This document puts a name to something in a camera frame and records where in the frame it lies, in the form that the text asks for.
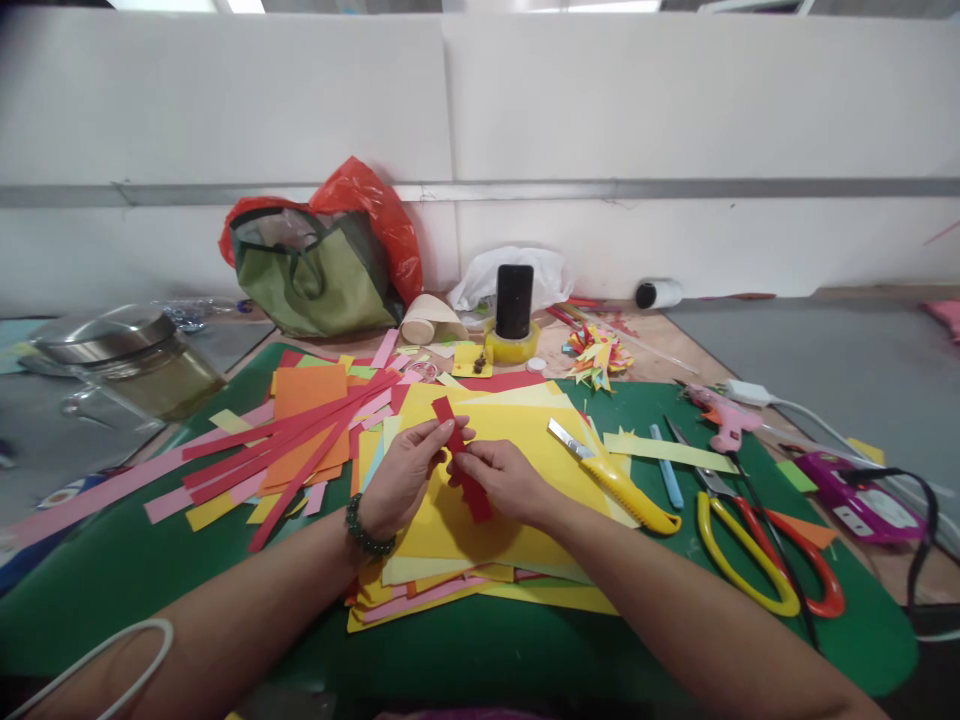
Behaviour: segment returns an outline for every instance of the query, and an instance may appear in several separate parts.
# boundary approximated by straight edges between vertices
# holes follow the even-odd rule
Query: beaded bracelet
[[[347,532],[367,555],[376,558],[386,557],[396,547],[397,536],[394,535],[389,540],[379,542],[370,537],[366,530],[360,527],[360,521],[357,520],[357,510],[360,508],[361,497],[363,497],[363,493],[357,493],[347,503]]]

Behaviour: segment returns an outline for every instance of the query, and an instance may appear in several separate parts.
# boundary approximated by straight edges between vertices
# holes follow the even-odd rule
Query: hand
[[[509,440],[472,442],[453,464],[483,485],[500,512],[524,525],[539,527],[565,498]],[[455,487],[452,467],[450,475]]]
[[[457,416],[464,440],[476,436],[465,427],[469,420]],[[443,446],[452,432],[452,420],[443,425],[428,420],[397,434],[363,493],[357,510],[360,527],[377,540],[386,540],[413,520],[427,492],[427,479],[446,459]]]

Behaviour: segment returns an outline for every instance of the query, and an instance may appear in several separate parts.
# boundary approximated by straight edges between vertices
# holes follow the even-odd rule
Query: metal lid
[[[176,332],[177,326],[157,308],[124,305],[96,315],[68,315],[51,320],[30,336],[34,347],[64,365],[117,360],[146,350]]]

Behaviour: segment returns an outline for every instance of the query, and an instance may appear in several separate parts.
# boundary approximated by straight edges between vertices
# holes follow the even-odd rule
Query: yellow utility knife
[[[583,469],[606,488],[642,527],[660,535],[673,535],[680,529],[680,517],[664,512],[633,481],[618,472],[605,458],[594,455],[590,448],[577,442],[556,420],[547,429],[577,456]]]

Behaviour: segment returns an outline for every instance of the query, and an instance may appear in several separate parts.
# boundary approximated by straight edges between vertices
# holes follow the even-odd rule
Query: glue gun
[[[719,426],[717,434],[710,438],[710,447],[718,453],[736,452],[743,439],[742,432],[753,432],[763,425],[763,418],[748,412],[729,398],[718,395],[703,385],[675,381],[683,386],[684,394],[694,405],[706,410],[704,419]]]

